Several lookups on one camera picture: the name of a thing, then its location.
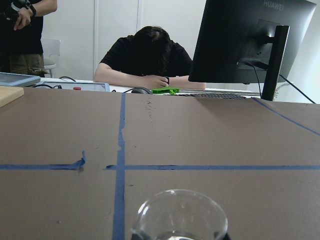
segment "hand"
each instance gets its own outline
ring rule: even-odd
[[[15,31],[23,29],[25,26],[29,25],[31,22],[31,16],[33,15],[33,12],[31,11],[30,8],[26,9],[24,7],[22,7],[18,13],[19,13],[19,17],[17,18],[15,25],[13,27]]]
[[[147,89],[158,89],[168,87],[168,80],[164,76],[147,75],[141,77],[142,87]]]

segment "wooden board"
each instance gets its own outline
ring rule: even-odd
[[[0,108],[25,94],[22,87],[0,86]]]

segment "shorts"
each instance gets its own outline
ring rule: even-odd
[[[44,56],[39,54],[8,53],[0,51],[0,72],[44,77],[48,72]]]

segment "glass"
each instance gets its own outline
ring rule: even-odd
[[[211,198],[172,189],[141,205],[132,240],[222,240],[227,227],[223,209]]]

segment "black monitor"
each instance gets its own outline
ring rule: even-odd
[[[272,101],[315,8],[306,0],[206,0],[189,81],[249,84],[258,77],[262,98]]]

